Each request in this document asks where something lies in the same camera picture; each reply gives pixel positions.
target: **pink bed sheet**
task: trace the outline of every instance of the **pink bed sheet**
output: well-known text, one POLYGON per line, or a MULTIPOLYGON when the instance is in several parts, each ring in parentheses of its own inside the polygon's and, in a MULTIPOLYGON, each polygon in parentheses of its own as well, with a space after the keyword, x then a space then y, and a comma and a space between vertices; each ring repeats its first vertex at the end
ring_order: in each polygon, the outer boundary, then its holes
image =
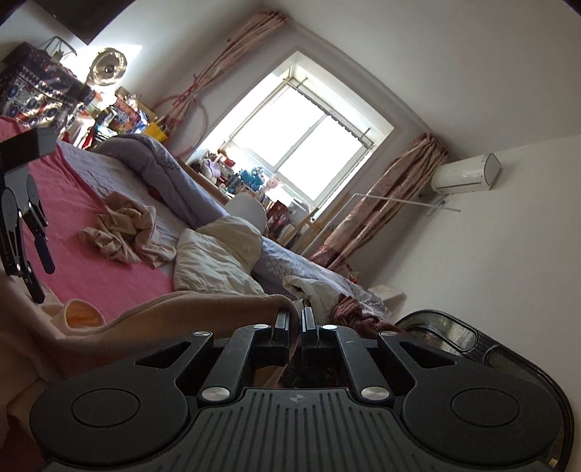
MULTIPOLYGON (((0 119, 0 141, 23 131, 15 122, 0 119)), ((103 209, 100 197, 57 151, 29 164, 49 226, 48 246, 55 262, 54 274, 46 274, 27 228, 27 257, 37 277, 63 302, 73 298, 94 305, 109 322, 141 303, 171 293, 171 278, 145 264, 125 265, 103 258, 96 248, 84 246, 77 232, 94 225, 103 209)))

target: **air conditioner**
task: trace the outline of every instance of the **air conditioner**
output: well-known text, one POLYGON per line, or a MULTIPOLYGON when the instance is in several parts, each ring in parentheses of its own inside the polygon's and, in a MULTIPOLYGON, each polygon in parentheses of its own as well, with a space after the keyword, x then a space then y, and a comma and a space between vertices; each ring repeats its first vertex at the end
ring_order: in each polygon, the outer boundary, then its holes
POLYGON ((432 189, 439 194, 490 190, 501 167, 492 153, 444 164, 432 177, 432 189))

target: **beige blanket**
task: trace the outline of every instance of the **beige blanket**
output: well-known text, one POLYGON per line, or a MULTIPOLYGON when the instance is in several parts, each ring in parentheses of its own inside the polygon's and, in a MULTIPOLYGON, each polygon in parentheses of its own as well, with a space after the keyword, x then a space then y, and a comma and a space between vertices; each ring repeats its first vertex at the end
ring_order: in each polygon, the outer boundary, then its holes
MULTIPOLYGON (((8 433, 8 417, 29 431, 28 415, 34 401, 63 379, 194 331, 211 331, 219 339, 230 337, 238 327, 272 325, 281 309, 291 313, 295 327, 299 325, 293 305, 281 295, 176 292, 105 325, 101 314, 88 303, 72 300, 63 305, 49 289, 44 290, 45 303, 36 305, 20 279, 0 270, 0 446, 8 433)), ((274 386, 283 370, 262 369, 255 385, 274 386)))
POLYGON ((125 264, 144 260, 156 268, 175 258, 175 248, 162 244, 155 207, 119 192, 109 194, 105 204, 105 213, 97 215, 95 228, 79 231, 83 244, 97 246, 102 256, 125 264))

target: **purple blanket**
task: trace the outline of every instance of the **purple blanket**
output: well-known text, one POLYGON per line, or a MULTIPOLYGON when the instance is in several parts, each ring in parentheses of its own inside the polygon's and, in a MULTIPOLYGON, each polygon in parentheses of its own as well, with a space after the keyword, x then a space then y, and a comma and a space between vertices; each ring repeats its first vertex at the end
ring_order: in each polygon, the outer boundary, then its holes
MULTIPOLYGON (((166 205, 192 229, 211 223, 228 212, 175 162, 167 149, 154 139, 126 134, 97 146, 95 152, 114 157, 133 169, 148 185, 157 189, 166 205)), ((252 273, 268 294, 295 298, 283 288, 284 276, 320 280, 338 292, 358 300, 363 315, 387 319, 383 302, 346 278, 264 238, 262 254, 252 273)))

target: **pillow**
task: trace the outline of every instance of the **pillow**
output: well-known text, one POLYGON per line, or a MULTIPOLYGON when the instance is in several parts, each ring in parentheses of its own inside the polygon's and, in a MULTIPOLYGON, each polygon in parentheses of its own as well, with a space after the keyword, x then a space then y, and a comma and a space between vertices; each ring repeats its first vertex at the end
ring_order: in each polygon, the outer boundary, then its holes
POLYGON ((264 295, 250 276, 262 251, 262 236, 252 224, 225 216, 180 236, 174 290, 203 294, 264 295))

